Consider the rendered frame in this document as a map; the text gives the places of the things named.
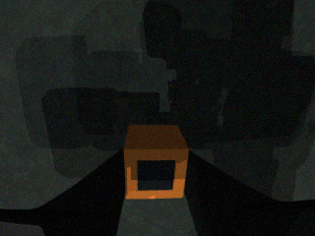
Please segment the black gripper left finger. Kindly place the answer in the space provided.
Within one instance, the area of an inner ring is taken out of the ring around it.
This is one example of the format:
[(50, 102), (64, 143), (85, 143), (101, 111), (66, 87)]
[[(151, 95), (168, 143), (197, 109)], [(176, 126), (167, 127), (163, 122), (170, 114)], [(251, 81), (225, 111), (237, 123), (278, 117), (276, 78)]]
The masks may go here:
[(117, 236), (126, 194), (123, 149), (35, 209), (0, 209), (0, 236)]

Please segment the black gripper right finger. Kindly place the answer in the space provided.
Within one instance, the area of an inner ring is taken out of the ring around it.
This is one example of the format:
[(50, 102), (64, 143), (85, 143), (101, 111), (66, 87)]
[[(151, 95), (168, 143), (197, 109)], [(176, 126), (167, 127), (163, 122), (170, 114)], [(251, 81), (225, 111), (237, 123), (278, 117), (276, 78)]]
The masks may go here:
[(315, 200), (277, 201), (190, 150), (184, 194), (198, 236), (315, 236)]

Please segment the orange block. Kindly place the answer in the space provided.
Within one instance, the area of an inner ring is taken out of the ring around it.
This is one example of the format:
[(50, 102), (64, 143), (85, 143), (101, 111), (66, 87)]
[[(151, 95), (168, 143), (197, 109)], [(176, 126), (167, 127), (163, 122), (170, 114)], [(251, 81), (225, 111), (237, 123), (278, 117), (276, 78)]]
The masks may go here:
[(123, 146), (126, 200), (182, 198), (188, 160), (178, 125), (129, 125)]

